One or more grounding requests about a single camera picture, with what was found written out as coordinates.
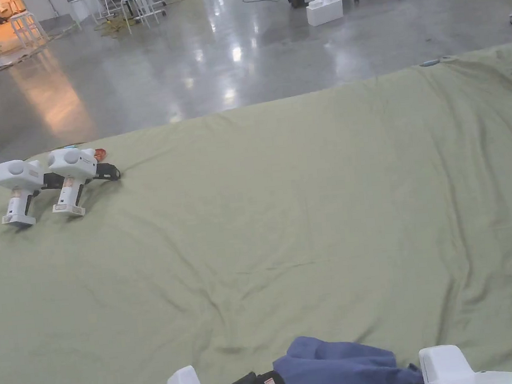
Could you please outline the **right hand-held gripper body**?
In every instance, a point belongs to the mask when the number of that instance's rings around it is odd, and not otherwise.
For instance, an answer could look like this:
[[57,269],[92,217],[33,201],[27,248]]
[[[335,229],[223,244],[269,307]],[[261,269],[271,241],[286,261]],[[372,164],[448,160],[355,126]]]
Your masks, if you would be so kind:
[[512,372],[474,371],[455,345],[424,348],[418,355],[424,384],[512,384]]

